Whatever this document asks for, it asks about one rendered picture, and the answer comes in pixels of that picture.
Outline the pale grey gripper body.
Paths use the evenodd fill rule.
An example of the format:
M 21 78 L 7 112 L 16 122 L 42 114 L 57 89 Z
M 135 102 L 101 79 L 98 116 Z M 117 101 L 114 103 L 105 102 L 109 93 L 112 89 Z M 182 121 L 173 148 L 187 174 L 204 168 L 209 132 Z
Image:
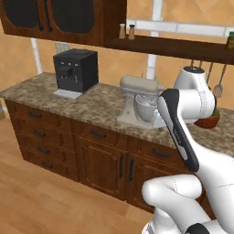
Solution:
M 160 113 L 158 110 L 154 111 L 154 128 L 163 128 L 166 127 L 166 124 L 161 117 Z

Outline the black coffee machine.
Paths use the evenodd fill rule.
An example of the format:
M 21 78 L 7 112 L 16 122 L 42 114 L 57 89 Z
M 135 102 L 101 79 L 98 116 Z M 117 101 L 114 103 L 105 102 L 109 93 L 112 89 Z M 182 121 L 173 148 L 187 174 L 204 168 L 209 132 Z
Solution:
M 99 82 L 97 51 L 73 48 L 55 55 L 53 61 L 55 95 L 75 100 Z

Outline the dark wood drawer front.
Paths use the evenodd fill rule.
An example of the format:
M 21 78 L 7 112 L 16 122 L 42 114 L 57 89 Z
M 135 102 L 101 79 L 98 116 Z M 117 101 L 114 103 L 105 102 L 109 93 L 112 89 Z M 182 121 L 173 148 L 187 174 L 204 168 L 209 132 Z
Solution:
M 27 122 L 25 120 L 14 118 L 13 125 L 16 131 L 24 136 L 35 139 L 36 141 L 46 142 L 49 144 L 54 144 L 58 147 L 64 149 L 74 150 L 73 137 L 71 133 L 62 132 L 54 128 L 50 128 L 43 125 L 38 125 L 32 122 Z M 45 137 L 40 137 L 34 135 L 33 132 L 38 130 L 39 132 L 45 133 Z
M 64 132 L 71 131 L 71 119 L 57 115 L 55 113 L 46 112 L 40 109 L 32 108 L 24 104 L 20 104 L 14 101 L 6 101 L 6 107 L 10 114 L 30 120 L 31 122 L 37 122 L 45 124 L 49 127 L 57 128 Z M 28 112 L 41 113 L 41 118 L 35 118 L 29 116 Z
M 102 144 L 109 144 L 116 146 L 117 148 L 125 150 L 127 148 L 127 136 L 122 133 L 117 133 L 112 130 L 101 128 L 100 126 L 92 125 L 86 122 L 73 121 L 73 132 L 80 137 L 88 138 Z M 105 133 L 106 138 L 100 138 L 95 135 L 91 135 L 90 131 L 95 130 L 97 133 Z
M 164 163 L 166 165 L 171 165 L 172 167 L 180 170 L 186 170 L 183 160 L 181 159 L 178 151 L 174 148 L 148 142 L 146 140 L 138 139 L 132 136 L 128 137 L 127 148 L 131 153 L 138 154 L 145 158 L 154 159 L 158 162 Z M 153 148 L 159 152 L 170 154 L 171 157 L 166 158 L 158 156 L 156 154 L 152 154 L 151 151 Z
M 43 167 L 44 169 L 47 169 L 47 170 L 49 170 L 53 173 L 59 174 L 61 176 L 65 176 L 66 178 L 69 178 L 69 179 L 74 180 L 74 181 L 79 180 L 77 170 L 75 168 L 68 166 L 68 165 L 54 162 L 51 159 L 45 158 L 43 156 L 39 156 L 39 155 L 34 154 L 33 152 L 30 152 L 30 151 L 25 151 L 23 153 L 23 158 L 26 161 L 28 161 L 34 165 L 38 165 L 40 167 L 43 167 L 41 165 L 41 162 L 46 162 L 47 164 L 53 165 L 53 168 L 47 169 L 47 168 Z
M 66 165 L 76 165 L 76 156 L 74 153 L 70 151 L 66 151 L 64 149 L 60 149 L 57 146 L 53 146 L 51 144 L 46 144 L 43 142 L 37 142 L 29 137 L 19 136 L 18 143 L 22 150 L 22 154 L 25 151 L 33 152 L 39 156 L 43 156 L 45 158 L 51 159 L 54 162 L 62 163 Z M 37 147 L 40 146 L 43 149 L 49 150 L 49 154 L 43 154 L 37 150 Z

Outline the beige stand mixer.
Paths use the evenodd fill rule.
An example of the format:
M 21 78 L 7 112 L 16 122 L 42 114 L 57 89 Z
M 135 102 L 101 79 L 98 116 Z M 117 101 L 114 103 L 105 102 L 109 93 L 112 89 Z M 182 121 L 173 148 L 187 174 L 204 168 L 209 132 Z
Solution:
M 153 129 L 157 99 L 165 87 L 157 80 L 125 75 L 121 78 L 120 88 L 126 97 L 125 106 L 117 121 L 138 128 Z

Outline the red bowl with greens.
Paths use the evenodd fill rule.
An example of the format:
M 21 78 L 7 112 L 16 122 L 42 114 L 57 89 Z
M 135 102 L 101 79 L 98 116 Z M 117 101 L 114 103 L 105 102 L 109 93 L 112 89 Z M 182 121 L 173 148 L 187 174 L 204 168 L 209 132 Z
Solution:
M 212 129 L 218 124 L 219 118 L 219 110 L 215 109 L 208 118 L 198 119 L 195 125 L 204 129 Z

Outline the dark wood base cupboard door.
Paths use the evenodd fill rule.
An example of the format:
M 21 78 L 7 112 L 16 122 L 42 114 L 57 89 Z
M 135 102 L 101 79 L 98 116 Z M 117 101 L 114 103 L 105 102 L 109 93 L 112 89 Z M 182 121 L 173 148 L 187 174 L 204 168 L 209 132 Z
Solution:
M 141 157 L 137 154 L 127 154 L 127 174 L 126 174 L 126 201 L 136 207 L 154 212 L 154 208 L 144 202 L 142 196 L 143 183 L 149 179 L 161 176 L 173 176 L 180 174 L 188 174 L 187 170 L 180 170 L 158 162 L 154 159 Z M 129 181 L 130 159 L 134 159 L 133 164 L 133 180 Z
M 120 200 L 125 199 L 126 152 L 83 137 L 76 138 L 80 181 Z M 119 178 L 119 157 L 123 154 L 123 176 Z

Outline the hanging slotted spatula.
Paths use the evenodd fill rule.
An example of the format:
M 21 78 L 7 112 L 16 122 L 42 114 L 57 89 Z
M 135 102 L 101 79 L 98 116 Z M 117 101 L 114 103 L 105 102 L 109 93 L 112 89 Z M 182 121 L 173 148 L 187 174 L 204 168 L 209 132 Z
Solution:
M 224 74 L 225 74 L 225 72 L 226 72 L 226 68 L 227 68 L 227 65 L 224 65 L 223 70 L 222 70 L 222 73 L 221 73 L 221 76 L 220 76 L 219 84 L 216 85 L 216 86 L 214 87 L 214 90 L 213 90 L 213 93 L 214 93 L 214 95 L 215 95 L 217 98 L 220 98 L 221 95 L 222 95 L 222 93 L 223 93 L 223 87 L 222 87 L 221 82 L 222 82 L 223 77 L 224 77 Z

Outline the hanging kitchen tool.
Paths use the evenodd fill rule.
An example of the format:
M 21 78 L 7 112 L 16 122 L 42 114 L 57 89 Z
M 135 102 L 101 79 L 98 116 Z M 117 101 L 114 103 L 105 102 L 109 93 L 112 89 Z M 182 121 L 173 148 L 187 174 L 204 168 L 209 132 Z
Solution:
M 209 82 L 209 78 L 210 78 L 210 75 L 211 75 L 211 72 L 212 72 L 212 69 L 213 69 L 213 65 L 214 65 L 214 62 L 211 62 L 210 66 L 209 66 L 209 69 L 208 69 L 208 74 L 207 74 L 207 84 Z

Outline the green bottle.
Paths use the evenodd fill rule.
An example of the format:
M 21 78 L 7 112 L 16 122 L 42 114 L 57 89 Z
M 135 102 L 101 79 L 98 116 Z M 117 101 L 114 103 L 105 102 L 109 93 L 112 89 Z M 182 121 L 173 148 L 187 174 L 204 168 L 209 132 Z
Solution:
M 234 49 L 234 31 L 229 32 L 226 48 L 227 49 Z

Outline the dark wood wall shelf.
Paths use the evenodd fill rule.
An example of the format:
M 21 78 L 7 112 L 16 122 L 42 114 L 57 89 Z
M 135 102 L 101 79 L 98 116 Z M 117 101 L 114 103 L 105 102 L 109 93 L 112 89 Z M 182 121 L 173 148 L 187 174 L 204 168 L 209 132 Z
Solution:
M 227 50 L 225 44 L 165 37 L 136 36 L 134 40 L 115 38 L 105 42 L 103 47 L 234 65 L 234 50 Z

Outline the white window frame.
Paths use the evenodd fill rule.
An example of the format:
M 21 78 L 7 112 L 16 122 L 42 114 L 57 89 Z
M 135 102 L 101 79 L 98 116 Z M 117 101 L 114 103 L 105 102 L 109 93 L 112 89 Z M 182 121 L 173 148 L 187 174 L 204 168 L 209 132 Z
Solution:
M 234 31 L 234 0 L 127 0 L 138 36 L 224 44 Z

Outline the wall power outlet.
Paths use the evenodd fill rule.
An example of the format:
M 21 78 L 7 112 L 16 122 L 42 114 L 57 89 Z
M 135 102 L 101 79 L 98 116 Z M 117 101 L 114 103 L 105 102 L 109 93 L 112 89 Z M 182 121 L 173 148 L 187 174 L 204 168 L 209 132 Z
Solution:
M 68 43 L 56 42 L 55 43 L 55 49 L 56 49 L 57 54 L 65 52 L 65 51 L 69 50 L 69 44 Z

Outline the dark wood wall cupboard door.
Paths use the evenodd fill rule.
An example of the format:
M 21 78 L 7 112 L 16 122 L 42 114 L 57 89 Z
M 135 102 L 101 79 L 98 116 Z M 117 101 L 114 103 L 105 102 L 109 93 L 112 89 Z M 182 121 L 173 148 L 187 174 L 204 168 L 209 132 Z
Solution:
M 37 0 L 0 0 L 0 19 L 7 35 L 38 37 L 44 33 Z
M 102 0 L 48 0 L 51 39 L 100 46 L 103 42 Z

